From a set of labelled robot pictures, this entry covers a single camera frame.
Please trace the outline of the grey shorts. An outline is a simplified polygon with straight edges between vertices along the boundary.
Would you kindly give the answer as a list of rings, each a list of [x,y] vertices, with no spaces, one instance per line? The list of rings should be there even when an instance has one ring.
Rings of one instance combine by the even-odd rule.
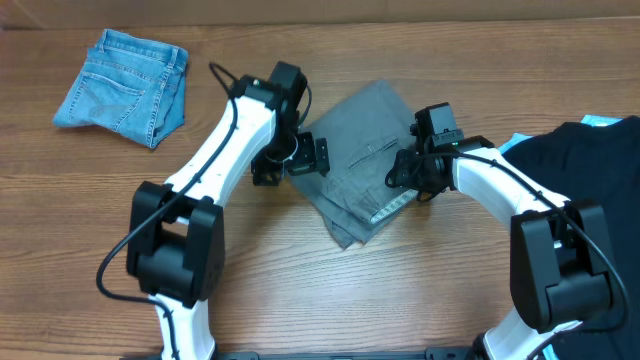
[[[330,170],[290,181],[321,213],[341,248],[371,240],[416,197],[415,190],[385,184],[396,153],[413,143],[413,120],[397,92],[379,80],[307,127],[314,137],[327,140]]]

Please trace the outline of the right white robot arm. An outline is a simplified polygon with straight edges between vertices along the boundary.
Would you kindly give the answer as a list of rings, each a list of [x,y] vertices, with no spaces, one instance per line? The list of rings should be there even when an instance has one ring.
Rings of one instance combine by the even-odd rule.
[[[510,165],[481,136],[433,135],[400,150],[390,188],[446,189],[485,207],[509,231],[513,308],[469,347],[430,348],[428,359],[538,359],[552,341],[625,301],[603,210],[571,201]]]

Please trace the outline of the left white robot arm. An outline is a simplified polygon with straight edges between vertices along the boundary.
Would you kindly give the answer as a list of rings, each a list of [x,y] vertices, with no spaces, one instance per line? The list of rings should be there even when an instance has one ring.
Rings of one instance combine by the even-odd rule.
[[[225,261],[224,208],[244,172],[257,186],[283,175],[330,170],[327,142],[299,127],[310,91],[299,69],[280,65],[263,81],[245,75],[226,88],[224,115],[196,154],[163,184],[143,182],[131,209],[126,270],[161,327],[161,359],[212,359],[207,301]]]

